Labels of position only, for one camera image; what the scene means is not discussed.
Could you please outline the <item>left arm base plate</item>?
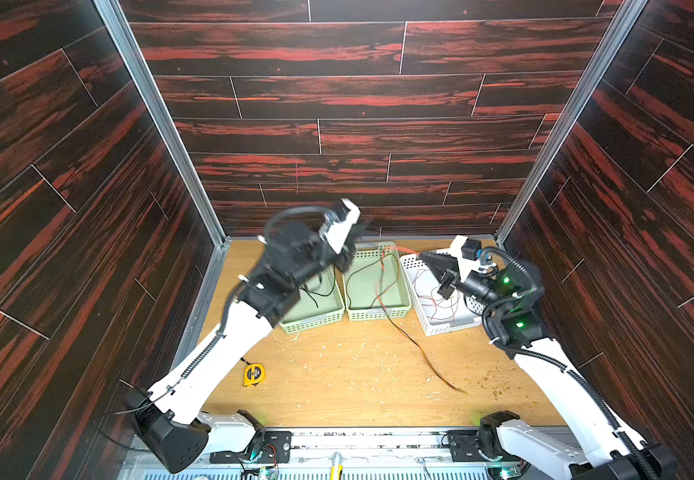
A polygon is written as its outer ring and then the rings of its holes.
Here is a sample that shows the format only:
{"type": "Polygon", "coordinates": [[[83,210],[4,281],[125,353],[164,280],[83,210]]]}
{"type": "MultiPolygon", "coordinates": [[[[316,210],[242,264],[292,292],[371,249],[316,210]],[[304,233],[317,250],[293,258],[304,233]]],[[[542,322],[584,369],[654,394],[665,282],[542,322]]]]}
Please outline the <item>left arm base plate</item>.
{"type": "Polygon", "coordinates": [[[293,434],[285,430],[266,430],[257,433],[250,445],[240,452],[221,451],[211,453],[211,464],[252,465],[287,464],[291,455],[293,434]]]}

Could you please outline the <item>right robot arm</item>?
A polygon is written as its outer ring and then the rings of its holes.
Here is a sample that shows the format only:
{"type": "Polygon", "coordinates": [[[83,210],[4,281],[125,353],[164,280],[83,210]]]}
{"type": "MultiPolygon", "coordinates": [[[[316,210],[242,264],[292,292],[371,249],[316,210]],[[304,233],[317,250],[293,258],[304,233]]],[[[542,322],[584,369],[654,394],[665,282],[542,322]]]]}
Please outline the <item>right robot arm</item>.
{"type": "Polygon", "coordinates": [[[482,459],[520,459],[552,479],[676,478],[672,451],[631,428],[549,332],[535,307],[545,293],[536,265],[465,236],[456,237],[446,253],[424,251],[418,258],[436,278],[442,298],[458,292],[482,305],[490,344],[534,380],[578,443],[572,448],[503,410],[480,420],[482,459]]]}

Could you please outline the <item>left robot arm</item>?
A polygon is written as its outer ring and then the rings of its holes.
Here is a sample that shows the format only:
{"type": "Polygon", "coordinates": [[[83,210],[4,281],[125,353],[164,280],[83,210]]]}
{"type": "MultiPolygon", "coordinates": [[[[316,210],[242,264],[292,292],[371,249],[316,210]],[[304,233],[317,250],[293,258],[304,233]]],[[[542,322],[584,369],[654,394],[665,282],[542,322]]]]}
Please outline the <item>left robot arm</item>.
{"type": "Polygon", "coordinates": [[[220,322],[177,366],[146,390],[124,398],[135,434],[171,474],[200,456],[233,452],[250,461],[263,448],[264,427],[248,412],[212,415],[202,408],[241,358],[280,323],[299,301],[308,281],[334,267],[345,271],[359,238],[360,213],[321,209],[314,231],[296,221],[312,208],[292,208],[271,218],[263,230],[264,252],[232,288],[220,322]]]}

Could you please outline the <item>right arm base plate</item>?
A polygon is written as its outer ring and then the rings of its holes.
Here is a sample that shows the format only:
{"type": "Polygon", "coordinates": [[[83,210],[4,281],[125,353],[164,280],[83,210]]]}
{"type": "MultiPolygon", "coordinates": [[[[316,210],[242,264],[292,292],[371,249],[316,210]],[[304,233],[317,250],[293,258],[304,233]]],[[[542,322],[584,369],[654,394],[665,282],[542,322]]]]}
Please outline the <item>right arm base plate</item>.
{"type": "Polygon", "coordinates": [[[465,430],[448,430],[443,439],[442,446],[449,449],[452,460],[455,463],[486,462],[486,463],[519,463],[517,456],[500,453],[494,447],[488,446],[480,439],[478,428],[465,430]]]}

